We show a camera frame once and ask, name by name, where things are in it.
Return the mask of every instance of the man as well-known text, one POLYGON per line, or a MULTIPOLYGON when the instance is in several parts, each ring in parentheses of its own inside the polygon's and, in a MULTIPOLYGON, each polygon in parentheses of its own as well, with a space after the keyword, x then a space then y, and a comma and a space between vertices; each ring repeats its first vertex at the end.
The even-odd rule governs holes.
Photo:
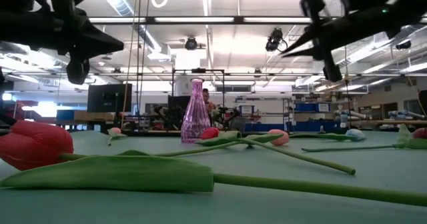
POLYGON ((205 102, 208 113, 210 113, 211 110, 216 108, 215 104, 209 101, 209 91, 206 88, 203 89, 203 101, 205 102))

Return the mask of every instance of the green stem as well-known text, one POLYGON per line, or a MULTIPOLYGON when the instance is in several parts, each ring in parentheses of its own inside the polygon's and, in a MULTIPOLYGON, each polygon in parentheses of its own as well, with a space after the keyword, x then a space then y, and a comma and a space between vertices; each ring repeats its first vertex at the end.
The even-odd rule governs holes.
POLYGON ((216 150, 216 149, 223 149, 223 148, 226 148, 226 147, 231 147, 233 145, 237 145, 237 144, 240 144, 240 143, 242 143, 242 142, 240 142, 240 141, 233 141, 231 143, 216 145, 216 146, 213 146, 213 147, 201 148, 201 149, 190 150, 190 151, 177 151, 177 152, 173 152, 173 153, 160 153, 160 154, 156 154, 155 156, 157 156, 157 157, 176 157, 176 156, 180 156, 180 155, 203 153, 205 151, 212 151, 212 150, 216 150))
POLYGON ((80 158, 88 157, 86 155, 72 154, 72 153, 62 153, 59 155, 59 158, 64 161, 74 161, 80 158))
POLYGON ((301 191, 306 193, 318 193, 335 195, 340 197, 353 197, 374 201, 385 201, 406 205, 427 207, 427 194, 410 193, 403 191, 388 191, 381 189, 352 187, 328 183, 316 183, 310 181, 290 181, 283 179, 269 179, 261 177, 244 177, 236 175, 213 174, 215 183, 239 185, 245 187, 261 187, 286 191, 301 191))
POLYGON ((301 148, 301 150, 307 151, 307 152, 321 152, 321 151, 372 150, 372 149, 385 149, 385 148, 395 148, 395 146, 394 145, 383 145, 383 146, 376 146, 376 147, 344 147, 344 148, 321 148, 321 149, 301 148))
POLYGON ((329 161, 323 161, 323 160, 315 159, 315 158, 312 158, 312 157, 307 157, 305 155, 300 155, 300 154, 297 154, 297 153, 293 153, 291 151, 285 151, 285 150, 278 149, 276 147, 272 147, 272 146, 269 146, 269 145, 266 145, 266 144, 263 144, 263 143, 259 143, 257 141, 252 141, 252 140, 249 140, 249 139, 241 138, 239 140, 242 141, 242 142, 244 142, 244 143, 247 143, 247 144, 258 145, 260 147, 264 147, 264 148, 272 150, 272 151, 277 151, 279 153, 283 153, 285 155, 288 155, 290 157, 295 157, 295 158, 300 159, 300 160, 304 160, 304 161, 308 161, 308 162, 315 163, 315 164, 318 164, 318 165, 323 165, 323 166, 326 166, 326 167, 337 169, 337 170, 343 171, 343 172, 351 174, 351 175, 354 175, 356 173, 356 170, 354 168, 347 167, 347 166, 344 166, 344 165, 340 165, 340 164, 337 164, 337 163, 332 163, 332 162, 329 162, 329 161))
MULTIPOLYGON (((240 141, 233 141, 231 143, 226 143, 226 144, 222 144, 222 145, 216 145, 213 147, 207 147, 207 148, 201 148, 201 149, 196 149, 196 150, 190 150, 190 151, 177 151, 177 152, 173 152, 173 153, 160 153, 160 154, 156 154, 156 155, 152 155, 152 156, 156 156, 156 157, 176 157, 176 156, 180 156, 180 155, 189 155, 189 154, 195 154, 195 153, 203 153, 206 151, 212 151, 212 150, 216 150, 216 149, 223 149, 226 147, 231 147, 233 145, 237 145, 240 144, 240 141)), ((74 161, 80 158, 84 158, 84 157, 88 157, 86 155, 79 155, 79 154, 72 154, 72 153, 62 153, 59 155, 59 158, 62 160, 66 160, 66 161, 74 161)))

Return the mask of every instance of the desk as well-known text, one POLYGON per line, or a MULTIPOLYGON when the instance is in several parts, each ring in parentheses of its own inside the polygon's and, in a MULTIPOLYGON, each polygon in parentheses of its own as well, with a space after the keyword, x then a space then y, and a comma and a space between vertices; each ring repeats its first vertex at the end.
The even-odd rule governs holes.
MULTIPOLYGON (((366 131, 361 143, 294 139, 301 147, 342 147, 395 143, 397 133, 366 131)), ((75 152, 114 155, 128 149, 166 153, 199 148, 178 137, 128 137, 107 146, 108 136, 92 131, 72 133, 75 152)), ((356 176, 245 145, 181 158, 213 168, 216 173, 321 181, 361 187, 427 193, 427 151, 378 150, 306 155, 356 168, 356 176)), ((17 170, 0 163, 0 178, 17 170)), ((105 190, 0 190, 2 223, 427 223, 427 208, 216 184, 213 193, 138 193, 105 190)))

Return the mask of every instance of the box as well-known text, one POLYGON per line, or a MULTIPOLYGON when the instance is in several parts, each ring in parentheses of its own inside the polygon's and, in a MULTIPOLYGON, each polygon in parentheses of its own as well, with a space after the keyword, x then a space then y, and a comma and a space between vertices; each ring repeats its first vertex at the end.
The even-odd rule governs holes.
POLYGON ((87 111, 74 111, 74 121, 104 121, 105 113, 88 113, 87 111))

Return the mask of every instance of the glass vase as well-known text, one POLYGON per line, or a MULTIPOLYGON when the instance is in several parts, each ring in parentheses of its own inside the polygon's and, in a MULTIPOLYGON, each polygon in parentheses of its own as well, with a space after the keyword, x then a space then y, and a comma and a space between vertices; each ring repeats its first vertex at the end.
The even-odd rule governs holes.
POLYGON ((201 93, 203 79, 192 79, 193 93, 181 127, 182 143, 195 143, 206 128, 210 127, 207 109, 201 93))

